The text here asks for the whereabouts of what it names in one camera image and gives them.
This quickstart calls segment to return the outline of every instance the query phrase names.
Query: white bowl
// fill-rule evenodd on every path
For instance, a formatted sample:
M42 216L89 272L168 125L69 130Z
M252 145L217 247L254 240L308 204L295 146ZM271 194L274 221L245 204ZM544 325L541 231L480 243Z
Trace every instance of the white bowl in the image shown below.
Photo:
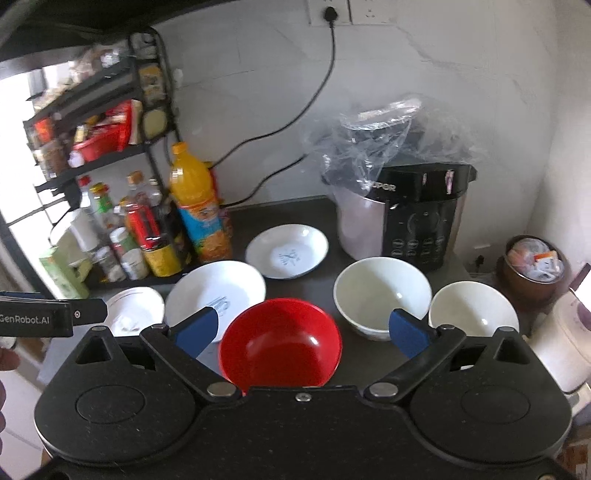
M160 293L149 287L124 290L107 300L106 305L105 325L116 337L139 335L164 318L164 301Z
M204 307L217 311L219 342L228 326L247 308L265 300L265 280L256 268L224 260L203 265L183 277L166 299L166 323L174 326Z
M437 292L429 308L429 325L454 325L468 336L490 337L499 327L519 331L515 309L494 288L474 281L451 283Z
M371 340L390 340L388 322L402 308L422 319L429 310L431 285L418 268L390 257L359 260L335 281L333 297L343 317Z
M329 242L317 228L289 223L257 235L246 248L246 261L267 278L301 277L326 257Z

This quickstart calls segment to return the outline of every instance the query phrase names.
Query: human hand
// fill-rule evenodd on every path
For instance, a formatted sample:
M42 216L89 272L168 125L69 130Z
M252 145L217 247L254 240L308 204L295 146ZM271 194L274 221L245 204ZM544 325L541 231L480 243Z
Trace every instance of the human hand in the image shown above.
M18 367L20 363L20 359L18 355L13 352L12 350L6 350L5 348L0 348L0 370L14 370ZM4 389L4 385L0 381L0 410L4 406L4 402L6 401L6 390ZM0 432L6 428L6 419L2 412L0 411ZM2 440L0 440L0 453L2 453Z

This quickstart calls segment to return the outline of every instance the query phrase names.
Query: bowl logo print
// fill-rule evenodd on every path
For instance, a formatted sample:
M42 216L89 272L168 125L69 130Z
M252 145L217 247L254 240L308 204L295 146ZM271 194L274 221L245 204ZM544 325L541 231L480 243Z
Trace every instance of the bowl logo print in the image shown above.
M217 316L223 317L227 309L230 308L230 300L228 300L228 297L218 297L215 300L209 302L206 307L215 309Z
M293 267L295 267L296 263L300 261L300 257L298 256L297 251L292 249L290 252L279 254L279 260L283 266L291 264Z

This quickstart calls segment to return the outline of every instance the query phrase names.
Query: white plate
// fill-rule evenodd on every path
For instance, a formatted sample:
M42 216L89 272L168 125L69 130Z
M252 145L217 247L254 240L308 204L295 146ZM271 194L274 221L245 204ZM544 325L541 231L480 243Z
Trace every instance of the white plate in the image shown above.
M265 300L265 280L256 268L224 260L193 270L166 299L166 323L174 326L204 307L217 311L219 342L228 326L247 308Z
M324 260L329 242L318 229L290 223L265 230L248 244L246 261L267 278L300 277Z

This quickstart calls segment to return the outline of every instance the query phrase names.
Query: black countertop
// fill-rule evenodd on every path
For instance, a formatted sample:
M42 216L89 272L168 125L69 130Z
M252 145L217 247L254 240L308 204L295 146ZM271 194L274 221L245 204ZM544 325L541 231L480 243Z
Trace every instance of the black countertop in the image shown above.
M326 235L329 251L324 261L312 272L292 280L265 279L267 298L295 297L307 300L330 314L339 326L343 339L343 353L331 385L357 385L364 388L383 377L405 361L405 356L390 342L367 340L349 326L340 315L333 301L333 285L336 277L354 260L340 247L337 238L336 209L327 198L303 199L274 205L247 207L232 212L234 258L244 261L246 247L259 233L284 223L303 223L313 226ZM427 274L433 294L445 285L470 277L462 263L451 255L439 270ZM156 286L164 298L173 285ZM104 295L108 299L120 290ZM89 326L75 327L74 337L52 341L43 363L39 380L48 383L61 363L86 333ZM217 370L217 344L213 343L199 359Z

